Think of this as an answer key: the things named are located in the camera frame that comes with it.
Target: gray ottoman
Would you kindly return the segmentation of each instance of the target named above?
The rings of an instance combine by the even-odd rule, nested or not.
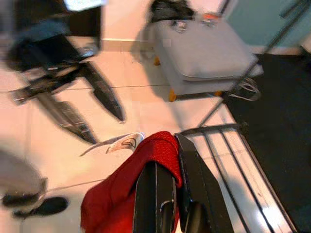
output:
[[[187,21],[184,33],[175,31],[171,23],[155,23],[153,32],[155,53],[172,87],[172,101],[176,95],[230,90],[257,60],[225,20],[215,27],[199,20]],[[262,73],[262,67],[257,65],[250,76]]]

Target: red cloth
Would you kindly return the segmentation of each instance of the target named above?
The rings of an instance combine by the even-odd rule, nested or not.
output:
[[[169,132],[155,133],[143,140],[112,175],[87,192],[81,206],[81,227],[86,233],[133,232],[134,185],[150,161],[166,167],[175,176],[177,188],[181,187],[177,141]]]

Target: black rug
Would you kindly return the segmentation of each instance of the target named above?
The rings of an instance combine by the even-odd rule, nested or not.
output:
[[[230,98],[246,139],[299,232],[311,232],[311,73],[297,56],[261,56],[262,93],[255,102]]]

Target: floor tile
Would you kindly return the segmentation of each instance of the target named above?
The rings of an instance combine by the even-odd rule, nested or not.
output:
[[[168,102],[169,86],[133,87],[133,100],[138,106],[142,130],[147,134],[160,130],[177,133],[195,128],[213,105],[213,98]],[[222,124],[216,113],[209,125]]]
[[[89,183],[47,193],[47,197],[63,196],[68,198],[68,208],[56,215],[30,217],[23,223],[24,233],[79,233],[80,207],[86,192],[97,183]]]
[[[87,59],[103,75],[111,87],[130,86],[125,78],[124,54],[120,51],[102,51],[98,55]],[[77,78],[68,89],[92,88],[85,78]]]
[[[29,105],[16,106],[8,93],[0,94],[0,147],[24,157],[28,140]]]
[[[208,136],[211,139],[211,147],[215,149],[215,156],[230,154],[230,150],[220,133],[209,133]]]
[[[0,205],[0,232],[1,233],[19,233],[21,228],[21,220],[12,217],[11,209],[4,209]]]
[[[224,104],[218,109],[218,114],[222,119],[224,124],[233,124],[236,123],[233,115],[230,113],[228,107]]]
[[[241,136],[236,132],[236,130],[228,130],[224,132],[226,139],[228,140],[230,146],[234,151],[246,150],[246,147],[242,141]]]
[[[161,67],[153,65],[152,53],[141,58],[139,53],[125,52],[125,77],[132,86],[169,85]]]
[[[251,232],[269,233],[269,229],[264,223],[263,217],[261,216],[255,202],[252,199],[252,196],[247,189],[245,182],[242,179],[242,176],[237,170],[237,167],[234,164],[234,161],[230,155],[221,156],[218,158],[221,163],[221,169],[224,171],[228,185],[232,191],[232,194],[241,210],[241,213],[245,219],[245,222]],[[242,222],[233,206],[233,203],[229,197],[229,194],[225,188],[225,185],[222,181],[222,178],[213,162],[212,159],[204,160],[208,168],[211,170],[213,175],[216,177],[220,183],[220,188],[223,193],[224,200],[228,209],[230,220],[235,232],[245,232]]]
[[[202,135],[187,136],[187,138],[194,143],[194,146],[203,159],[212,158],[205,138]]]
[[[0,61],[0,93],[12,91],[25,86],[20,76],[9,70],[3,61]]]
[[[258,201],[263,207],[266,217],[270,220],[271,226],[275,229],[281,229],[282,232],[290,232],[291,230],[286,223],[284,216],[278,208],[277,203],[271,195],[249,153],[245,150],[241,150],[236,153],[236,156],[258,198]],[[264,219],[260,218],[259,220],[264,224]]]
[[[102,108],[91,97],[90,90],[67,90],[57,97],[61,101],[69,101],[93,129],[98,140],[104,141],[135,132],[138,128],[130,88],[115,90],[125,108],[125,124],[119,124]],[[131,154],[129,151],[121,155],[105,155],[106,147],[103,148],[103,152],[98,148],[93,150],[95,153],[90,152],[84,157],[79,157],[91,145],[54,125],[35,100],[32,104],[34,112],[28,158],[42,175],[49,178],[49,188],[104,179]]]
[[[177,133],[180,131],[172,111],[172,104],[163,101],[168,93],[166,86],[133,87],[134,105],[137,107],[140,130],[146,136],[159,131]]]

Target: black bag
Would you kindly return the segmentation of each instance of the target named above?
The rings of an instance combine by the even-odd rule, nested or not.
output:
[[[162,20],[192,20],[194,11],[188,7],[186,0],[170,1],[155,0],[150,11],[152,13],[151,23]]]

